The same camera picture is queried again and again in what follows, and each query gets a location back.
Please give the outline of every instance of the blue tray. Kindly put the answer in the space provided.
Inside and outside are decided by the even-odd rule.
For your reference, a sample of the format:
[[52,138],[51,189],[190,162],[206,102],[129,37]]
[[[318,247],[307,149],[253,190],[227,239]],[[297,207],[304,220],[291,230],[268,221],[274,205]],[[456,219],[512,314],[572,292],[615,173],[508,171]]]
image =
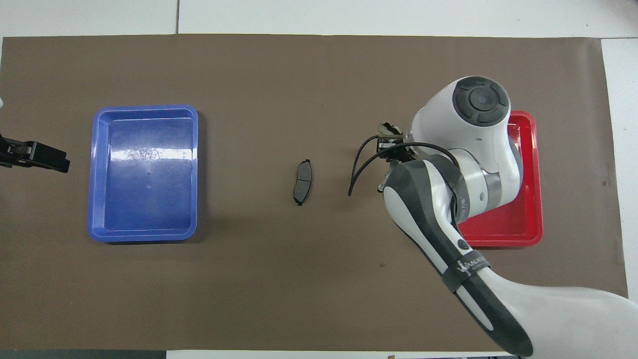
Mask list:
[[93,119],[89,235],[100,242],[181,241],[197,226],[197,111],[107,107]]

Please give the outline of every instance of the brown mat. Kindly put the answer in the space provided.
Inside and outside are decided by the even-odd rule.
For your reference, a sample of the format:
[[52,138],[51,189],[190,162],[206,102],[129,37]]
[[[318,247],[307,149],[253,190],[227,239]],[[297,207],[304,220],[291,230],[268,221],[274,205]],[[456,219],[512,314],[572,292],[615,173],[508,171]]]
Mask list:
[[[68,174],[0,169],[0,348],[497,350],[393,224],[359,144],[483,75],[538,122],[544,239],[497,273],[627,295],[600,41],[170,35],[4,40],[0,130],[68,152]],[[183,244],[85,228],[105,106],[200,114],[200,212]],[[297,165],[315,182],[292,199]]]

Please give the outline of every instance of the white table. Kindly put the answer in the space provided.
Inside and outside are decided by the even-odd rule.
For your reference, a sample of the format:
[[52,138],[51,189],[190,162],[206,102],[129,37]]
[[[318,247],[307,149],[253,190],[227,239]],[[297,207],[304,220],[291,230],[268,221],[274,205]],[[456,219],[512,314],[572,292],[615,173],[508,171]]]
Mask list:
[[[629,298],[638,302],[638,2],[635,0],[0,0],[7,36],[174,33],[601,38]],[[462,353],[170,351],[192,358],[425,358]],[[497,355],[466,353],[465,355]]]

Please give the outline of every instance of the cable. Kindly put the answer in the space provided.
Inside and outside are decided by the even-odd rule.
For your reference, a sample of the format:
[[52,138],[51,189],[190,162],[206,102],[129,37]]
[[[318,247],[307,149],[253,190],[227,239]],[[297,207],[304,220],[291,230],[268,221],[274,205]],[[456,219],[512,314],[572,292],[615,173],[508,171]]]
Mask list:
[[452,153],[450,153],[450,151],[446,150],[445,148],[441,147],[441,146],[437,146],[435,144],[431,144],[431,143],[425,143],[425,142],[404,142],[404,143],[400,143],[400,144],[396,144],[392,147],[388,147],[386,149],[383,149],[377,153],[375,153],[372,157],[368,158],[368,160],[361,165],[361,168],[359,168],[359,170],[357,171],[357,173],[355,173],[353,176],[350,177],[350,188],[348,189],[348,196],[352,195],[352,190],[354,189],[355,183],[357,182],[357,178],[359,178],[359,175],[361,174],[361,172],[375,159],[379,158],[380,156],[386,154],[387,152],[396,149],[396,148],[403,148],[403,147],[409,147],[409,146],[414,146],[414,147],[426,147],[426,148],[432,148],[435,149],[439,152],[442,152],[444,155],[448,156],[450,158],[450,161],[452,161],[452,163],[459,168],[459,162],[456,160],[456,158],[454,158],[454,155]]
[[350,181],[355,176],[355,171],[357,170],[357,162],[359,161],[359,156],[361,155],[361,151],[363,151],[364,147],[366,147],[366,145],[368,143],[370,143],[370,141],[372,141],[373,139],[377,139],[377,138],[379,138],[378,135],[371,136],[367,140],[363,141],[363,143],[361,144],[361,147],[357,151],[357,156],[355,157],[355,162],[352,164],[352,174],[350,175]]

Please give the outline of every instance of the red plastic tray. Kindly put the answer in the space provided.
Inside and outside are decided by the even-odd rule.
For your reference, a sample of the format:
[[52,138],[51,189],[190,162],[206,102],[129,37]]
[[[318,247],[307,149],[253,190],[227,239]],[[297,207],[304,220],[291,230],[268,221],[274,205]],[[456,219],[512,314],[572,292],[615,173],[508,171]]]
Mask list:
[[510,203],[459,225],[474,247],[528,247],[543,237],[536,122],[524,111],[512,111],[507,126],[523,159],[523,185]]

